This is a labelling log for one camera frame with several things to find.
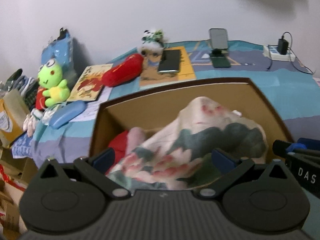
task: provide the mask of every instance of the white glove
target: white glove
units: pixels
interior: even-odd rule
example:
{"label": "white glove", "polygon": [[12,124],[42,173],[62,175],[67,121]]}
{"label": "white glove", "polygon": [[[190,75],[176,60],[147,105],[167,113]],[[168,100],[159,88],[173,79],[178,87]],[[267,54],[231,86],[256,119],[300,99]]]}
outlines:
{"label": "white glove", "polygon": [[23,122],[23,130],[27,131],[28,137],[33,136],[33,133],[36,130],[38,122],[42,119],[43,113],[38,109],[34,108],[31,111],[31,114],[28,114],[26,119]]}

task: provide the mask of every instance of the power strip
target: power strip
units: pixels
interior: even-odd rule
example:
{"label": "power strip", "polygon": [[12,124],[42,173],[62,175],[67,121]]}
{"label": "power strip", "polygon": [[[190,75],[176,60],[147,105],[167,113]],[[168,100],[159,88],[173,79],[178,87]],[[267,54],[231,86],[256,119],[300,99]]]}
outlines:
{"label": "power strip", "polygon": [[272,60],[292,61],[292,62],[296,60],[296,55],[294,55],[290,49],[288,49],[288,52],[286,55],[281,55],[277,51],[277,46],[272,46],[272,45],[263,46],[263,55],[268,58],[270,58],[270,55],[271,55]]}

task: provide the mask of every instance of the blue plastic bag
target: blue plastic bag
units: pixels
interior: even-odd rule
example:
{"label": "blue plastic bag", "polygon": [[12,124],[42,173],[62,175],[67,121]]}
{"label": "blue plastic bag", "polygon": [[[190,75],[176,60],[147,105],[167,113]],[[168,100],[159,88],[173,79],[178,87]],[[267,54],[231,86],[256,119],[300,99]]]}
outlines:
{"label": "blue plastic bag", "polygon": [[68,81],[71,90],[78,78],[73,65],[73,42],[67,29],[61,28],[60,36],[42,51],[41,64],[46,64],[51,58],[55,58],[61,65],[63,78]]}

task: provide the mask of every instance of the black smartphone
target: black smartphone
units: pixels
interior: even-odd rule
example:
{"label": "black smartphone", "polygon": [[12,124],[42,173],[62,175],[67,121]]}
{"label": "black smartphone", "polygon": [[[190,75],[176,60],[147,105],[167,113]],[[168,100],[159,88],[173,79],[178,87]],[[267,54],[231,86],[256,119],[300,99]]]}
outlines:
{"label": "black smartphone", "polygon": [[180,72],[181,51],[179,49],[164,50],[158,66],[158,73]]}

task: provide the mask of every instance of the blue clip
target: blue clip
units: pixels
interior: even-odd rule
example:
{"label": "blue clip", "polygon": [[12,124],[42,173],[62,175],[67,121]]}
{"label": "blue clip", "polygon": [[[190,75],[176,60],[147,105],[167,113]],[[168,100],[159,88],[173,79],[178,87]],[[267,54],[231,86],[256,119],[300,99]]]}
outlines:
{"label": "blue clip", "polygon": [[211,153],[213,165],[222,173],[227,174],[237,166],[237,162],[230,160],[222,152],[214,149]]}
{"label": "blue clip", "polygon": [[305,149],[307,150],[307,147],[302,143],[292,143],[285,151],[287,153],[293,152],[295,149]]}

